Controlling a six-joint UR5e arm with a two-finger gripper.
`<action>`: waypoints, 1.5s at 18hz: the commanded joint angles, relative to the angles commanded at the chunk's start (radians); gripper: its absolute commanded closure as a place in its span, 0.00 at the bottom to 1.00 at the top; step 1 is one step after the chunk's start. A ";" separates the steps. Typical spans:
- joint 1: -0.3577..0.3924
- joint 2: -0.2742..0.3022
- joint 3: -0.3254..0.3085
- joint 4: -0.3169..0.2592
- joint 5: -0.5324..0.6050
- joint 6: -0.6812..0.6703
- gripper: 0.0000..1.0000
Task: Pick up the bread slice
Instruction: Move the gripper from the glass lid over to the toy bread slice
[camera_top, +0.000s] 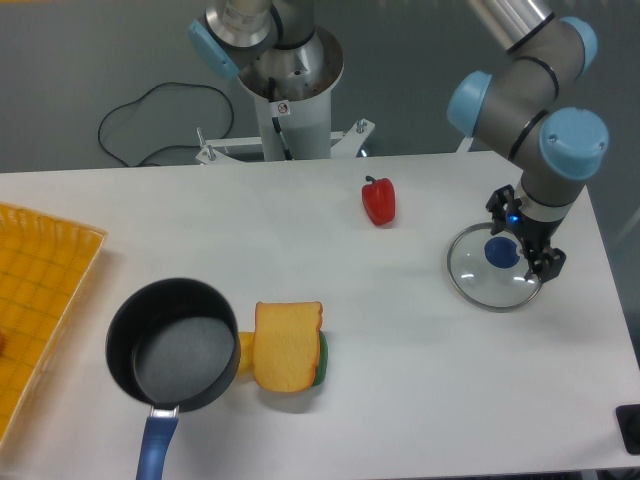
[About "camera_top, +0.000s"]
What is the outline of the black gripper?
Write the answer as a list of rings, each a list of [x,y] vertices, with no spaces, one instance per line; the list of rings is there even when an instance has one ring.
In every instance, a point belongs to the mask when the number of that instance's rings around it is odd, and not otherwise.
[[[531,199],[514,200],[514,188],[506,185],[492,193],[486,210],[491,214],[492,236],[509,230],[520,241],[528,263],[526,280],[536,277],[546,283],[560,275],[566,254],[550,246],[561,224],[559,207],[547,207]]]

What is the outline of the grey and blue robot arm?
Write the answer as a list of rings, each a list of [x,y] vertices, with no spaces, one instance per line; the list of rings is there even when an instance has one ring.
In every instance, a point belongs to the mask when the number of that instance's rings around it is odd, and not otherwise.
[[[472,9],[510,57],[498,76],[469,74],[455,89],[448,121],[521,169],[517,186],[487,202],[492,234],[521,247],[527,276],[556,278],[565,253],[551,244],[609,144],[590,111],[553,110],[559,94],[593,62],[598,41],[584,21],[557,18],[543,1],[475,1]],[[317,25],[310,1],[217,1],[194,20],[190,41],[218,76],[252,94],[268,161],[355,153],[353,134],[331,139],[331,92],[344,69],[337,39]]]

